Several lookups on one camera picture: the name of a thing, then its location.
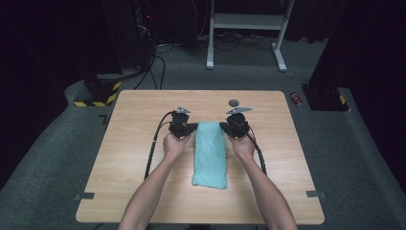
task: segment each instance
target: table top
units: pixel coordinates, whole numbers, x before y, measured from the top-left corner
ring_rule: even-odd
[[[224,122],[228,101],[235,99],[262,150],[269,178],[285,196],[298,224],[320,224],[318,197],[307,197],[314,184],[286,98],[279,91],[124,90],[120,93],[77,212],[80,222],[120,222],[126,204],[144,181],[155,130],[162,117],[178,106],[187,108],[189,123]],[[164,156],[164,126],[158,137],[151,172]],[[172,168],[151,222],[264,223],[249,178],[226,139],[227,190],[192,185],[194,134]]]

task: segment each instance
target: white shelf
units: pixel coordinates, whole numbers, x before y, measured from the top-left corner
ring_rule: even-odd
[[[214,27],[228,29],[280,30],[283,15],[215,13]]]

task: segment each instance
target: black and yellow tape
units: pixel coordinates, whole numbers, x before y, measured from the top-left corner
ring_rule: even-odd
[[[114,102],[114,100],[116,99],[117,93],[118,93],[118,91],[119,91],[119,88],[120,88],[120,85],[121,85],[121,84],[122,84],[122,82],[119,81],[119,82],[116,82],[116,83],[113,85],[111,91],[108,92],[108,93],[105,95],[106,100],[103,100],[103,101],[80,101],[80,100],[77,100],[77,101],[74,101],[74,104],[75,104],[75,106],[78,106],[78,107],[86,107],[86,106],[103,107],[103,106],[110,106],[110,105]]]

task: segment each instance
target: person's left hand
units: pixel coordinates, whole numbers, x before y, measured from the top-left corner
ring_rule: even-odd
[[[186,143],[188,143],[189,139],[191,139],[190,135],[178,139],[173,133],[168,133],[164,138],[165,156],[171,159],[177,159],[185,150]]]

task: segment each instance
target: light blue towel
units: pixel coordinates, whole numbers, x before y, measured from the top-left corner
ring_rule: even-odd
[[[194,173],[192,184],[225,190],[227,155],[224,131],[218,122],[199,123],[195,132]]]

